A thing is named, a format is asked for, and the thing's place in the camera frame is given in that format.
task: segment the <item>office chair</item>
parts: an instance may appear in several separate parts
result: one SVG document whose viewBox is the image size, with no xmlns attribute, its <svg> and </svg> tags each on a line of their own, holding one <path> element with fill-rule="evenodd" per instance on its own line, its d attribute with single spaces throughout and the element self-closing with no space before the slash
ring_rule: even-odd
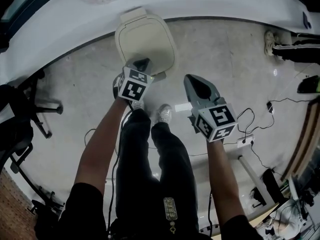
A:
<svg viewBox="0 0 320 240">
<path fill-rule="evenodd" d="M 44 77 L 40 71 L 31 76 L 18 88 L 7 84 L 0 85 L 0 173 L 11 158 L 11 170 L 18 173 L 21 163 L 33 150 L 31 143 L 34 132 L 30 121 L 34 121 L 46 139 L 52 136 L 50 131 L 46 132 L 40 122 L 37 113 L 58 113 L 62 114 L 62 105 L 57 108 L 38 107 L 35 105 L 35 96 L 38 79 Z M 29 98 L 24 91 L 30 90 Z M 16 153 L 19 159 L 16 161 L 13 154 Z"/>
</svg>

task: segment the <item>tile floor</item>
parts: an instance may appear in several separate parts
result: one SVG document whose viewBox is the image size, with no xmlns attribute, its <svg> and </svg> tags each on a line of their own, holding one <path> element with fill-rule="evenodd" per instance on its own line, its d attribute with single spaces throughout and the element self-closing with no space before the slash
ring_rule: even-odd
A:
<svg viewBox="0 0 320 240">
<path fill-rule="evenodd" d="M 264 54 L 264 33 L 269 27 L 254 23 L 228 20 L 190 20 L 168 24 L 179 53 L 178 70 L 166 80 L 154 83 L 147 95 L 146 103 L 156 109 L 163 103 L 172 107 L 187 103 L 183 86 L 185 74 L 195 74 L 212 81 L 220 94 L 231 103 L 238 115 L 250 107 L 255 113 L 255 122 L 250 127 L 268 126 L 272 117 L 266 110 L 268 100 L 286 97 L 301 100 L 312 95 L 297 94 L 297 86 L 304 73 L 303 64 L 278 61 Z M 283 43 L 290 43 L 288 32 L 276 31 Z M 88 45 L 60 59 L 45 69 L 46 77 L 38 83 L 38 100 L 50 97 L 64 106 L 62 115 L 44 115 L 47 127 L 53 136 L 45 140 L 35 128 L 34 150 L 22 164 L 28 175 L 38 184 L 66 201 L 73 185 L 78 163 L 85 148 L 85 133 L 98 126 L 113 102 L 112 82 L 120 73 L 122 62 L 114 37 Z M 307 104 L 283 101 L 274 104 L 275 124 L 265 130 L 256 130 L 253 149 L 266 166 L 276 167 L 283 173 L 295 149 L 304 122 Z M 195 135 L 187 116 L 188 110 L 173 112 L 171 131 L 185 144 L 190 155 L 197 183 L 199 227 L 208 226 L 208 200 L 210 193 L 208 158 L 205 139 Z M 248 112 L 239 120 L 241 129 L 251 121 Z M 235 131 L 225 143 L 235 143 L 243 134 Z M 263 168 L 249 147 L 237 149 L 236 145 L 225 145 L 236 175 L 240 199 L 247 214 L 251 213 L 253 201 L 249 194 L 254 187 L 248 174 L 235 159 L 242 154 L 254 171 L 261 175 Z M 161 175 L 156 150 L 149 150 L 149 161 L 156 178 Z M 105 188 L 104 212 L 108 218 L 111 198 L 111 182 Z M 211 219 L 218 223 L 214 204 Z"/>
</svg>

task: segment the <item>power strip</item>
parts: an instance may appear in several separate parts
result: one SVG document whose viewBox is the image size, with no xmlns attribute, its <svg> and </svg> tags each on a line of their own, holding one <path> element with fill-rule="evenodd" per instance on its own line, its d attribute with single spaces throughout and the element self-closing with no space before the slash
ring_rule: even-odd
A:
<svg viewBox="0 0 320 240">
<path fill-rule="evenodd" d="M 247 145 L 251 145 L 251 142 L 255 141 L 255 136 L 253 134 L 246 136 L 245 138 L 239 138 L 236 142 L 238 148 L 242 148 Z"/>
</svg>

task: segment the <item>black sleeve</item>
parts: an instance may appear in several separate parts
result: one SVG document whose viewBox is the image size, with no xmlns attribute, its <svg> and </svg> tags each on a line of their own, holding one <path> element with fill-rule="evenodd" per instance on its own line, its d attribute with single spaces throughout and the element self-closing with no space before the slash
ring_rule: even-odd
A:
<svg viewBox="0 0 320 240">
<path fill-rule="evenodd" d="M 104 197 L 96 187 L 75 184 L 58 221 L 57 239 L 107 239 L 103 204 Z"/>
<path fill-rule="evenodd" d="M 222 240 L 248 239 L 263 240 L 244 215 L 238 215 L 229 219 L 221 228 Z"/>
</svg>

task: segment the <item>keychain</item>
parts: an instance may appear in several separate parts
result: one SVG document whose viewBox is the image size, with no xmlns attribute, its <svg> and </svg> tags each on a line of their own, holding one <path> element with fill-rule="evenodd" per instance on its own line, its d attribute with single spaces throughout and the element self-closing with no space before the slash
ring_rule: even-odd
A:
<svg viewBox="0 0 320 240">
<path fill-rule="evenodd" d="M 175 234 L 175 221 L 178 219 L 177 209 L 175 205 L 175 200 L 172 197 L 165 197 L 163 199 L 164 209 L 165 209 L 165 217 L 168 221 L 170 221 L 170 232 Z"/>
</svg>

